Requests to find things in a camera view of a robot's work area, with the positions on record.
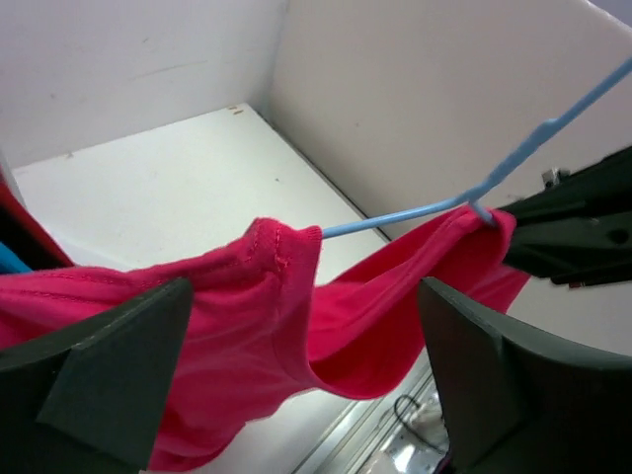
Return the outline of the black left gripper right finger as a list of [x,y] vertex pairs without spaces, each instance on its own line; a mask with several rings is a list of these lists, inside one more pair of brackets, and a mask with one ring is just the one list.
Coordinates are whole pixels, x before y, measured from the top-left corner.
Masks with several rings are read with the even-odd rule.
[[628,473],[631,358],[429,277],[419,311],[457,473]]

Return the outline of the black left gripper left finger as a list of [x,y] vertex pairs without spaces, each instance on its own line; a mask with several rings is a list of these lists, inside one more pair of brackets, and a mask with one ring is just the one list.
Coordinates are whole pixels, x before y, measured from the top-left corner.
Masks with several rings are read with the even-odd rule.
[[2,351],[2,472],[146,469],[193,295],[177,278]]

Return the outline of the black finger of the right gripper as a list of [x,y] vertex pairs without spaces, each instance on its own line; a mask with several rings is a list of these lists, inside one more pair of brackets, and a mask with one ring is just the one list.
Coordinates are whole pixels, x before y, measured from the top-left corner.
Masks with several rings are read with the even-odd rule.
[[631,279],[631,213],[572,217],[515,229],[504,264],[555,285]]
[[536,195],[507,204],[518,225],[597,217],[631,209],[631,163],[600,162]]

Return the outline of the light blue wire hanger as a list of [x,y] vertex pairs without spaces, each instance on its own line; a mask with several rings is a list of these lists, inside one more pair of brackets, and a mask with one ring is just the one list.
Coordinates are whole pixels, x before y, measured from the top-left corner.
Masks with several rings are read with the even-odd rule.
[[431,214],[447,211],[467,203],[484,222],[494,221],[492,214],[481,203],[480,199],[490,190],[502,183],[518,166],[524,163],[540,147],[550,141],[562,129],[577,119],[586,109],[609,92],[631,73],[631,58],[628,57],[615,70],[589,90],[582,98],[557,118],[549,118],[536,127],[490,174],[478,185],[463,193],[424,206],[384,214],[358,222],[342,224],[323,230],[323,238],[330,239],[345,236],[369,229],[400,223]]

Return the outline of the magenta t-shirt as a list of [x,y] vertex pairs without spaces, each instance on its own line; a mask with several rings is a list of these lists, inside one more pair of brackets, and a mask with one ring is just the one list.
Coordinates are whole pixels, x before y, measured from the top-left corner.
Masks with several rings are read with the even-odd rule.
[[487,224],[460,207],[317,285],[317,227],[259,218],[204,255],[118,272],[73,267],[1,279],[1,344],[108,310],[176,277],[194,288],[192,317],[149,466],[184,472],[216,458],[288,397],[321,389],[354,400],[392,391],[425,346],[416,291],[437,278],[506,312],[526,285],[503,263],[515,218]]

